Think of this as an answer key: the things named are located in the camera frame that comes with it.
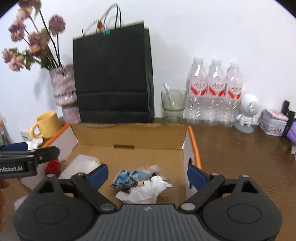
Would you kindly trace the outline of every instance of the white robot figurine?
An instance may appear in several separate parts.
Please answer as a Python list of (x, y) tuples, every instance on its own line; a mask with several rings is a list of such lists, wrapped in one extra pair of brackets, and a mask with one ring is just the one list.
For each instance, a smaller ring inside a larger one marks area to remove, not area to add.
[(239, 124), (241, 126), (243, 126), (243, 125), (251, 126), (256, 123), (255, 118), (253, 116), (252, 117), (246, 116), (243, 113), (241, 113), (237, 116), (237, 121), (239, 122)]
[(253, 94), (245, 94), (239, 106), (242, 113), (237, 116), (238, 123), (235, 124), (235, 127), (244, 133), (252, 133), (254, 129), (251, 125), (256, 123), (254, 115), (258, 113), (259, 109), (258, 98)]

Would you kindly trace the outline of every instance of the table surface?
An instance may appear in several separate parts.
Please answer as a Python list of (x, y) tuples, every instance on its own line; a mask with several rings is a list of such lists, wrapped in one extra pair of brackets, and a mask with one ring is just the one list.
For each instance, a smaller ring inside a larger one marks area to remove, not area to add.
[(203, 170), (235, 179), (241, 174), (250, 175), (283, 215), (276, 241), (295, 241), (296, 162), (290, 153), (290, 141), (265, 135), (258, 127), (252, 134), (203, 123), (192, 127)]

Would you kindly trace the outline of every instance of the hand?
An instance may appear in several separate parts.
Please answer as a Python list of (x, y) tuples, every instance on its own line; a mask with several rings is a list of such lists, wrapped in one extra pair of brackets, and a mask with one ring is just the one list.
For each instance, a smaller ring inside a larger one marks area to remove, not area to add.
[[(9, 183), (8, 182), (5, 182), (3, 181), (2, 183), (2, 187), (0, 188), (7, 188), (9, 186)], [(2, 231), (3, 229), (3, 223), (2, 223), (2, 219), (3, 219), (3, 209), (2, 209), (2, 206), (4, 206), (5, 204), (5, 198), (4, 198), (4, 195), (3, 193), (1, 192), (0, 190), (0, 232)]]

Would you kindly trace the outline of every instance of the bottle label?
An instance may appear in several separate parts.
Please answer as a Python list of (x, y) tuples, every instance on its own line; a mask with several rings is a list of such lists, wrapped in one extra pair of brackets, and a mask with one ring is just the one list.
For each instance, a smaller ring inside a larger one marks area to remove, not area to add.
[(207, 93), (206, 83), (192, 83), (190, 86), (190, 93), (192, 95), (205, 95)]
[(232, 87), (230, 86), (229, 88), (227, 88), (226, 95), (231, 99), (240, 99), (242, 95), (242, 88), (236, 87), (236, 86), (232, 86)]
[(210, 96), (224, 96), (225, 94), (225, 84), (223, 83), (213, 83), (209, 85), (208, 95)]

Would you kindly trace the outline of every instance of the blue plastic wrapper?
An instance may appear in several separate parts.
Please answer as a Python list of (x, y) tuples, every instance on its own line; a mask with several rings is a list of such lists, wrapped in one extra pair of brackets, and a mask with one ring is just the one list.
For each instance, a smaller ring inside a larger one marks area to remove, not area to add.
[(131, 171), (121, 170), (111, 187), (117, 190), (129, 189), (138, 185), (139, 181), (147, 180), (152, 176), (151, 172), (147, 170)]

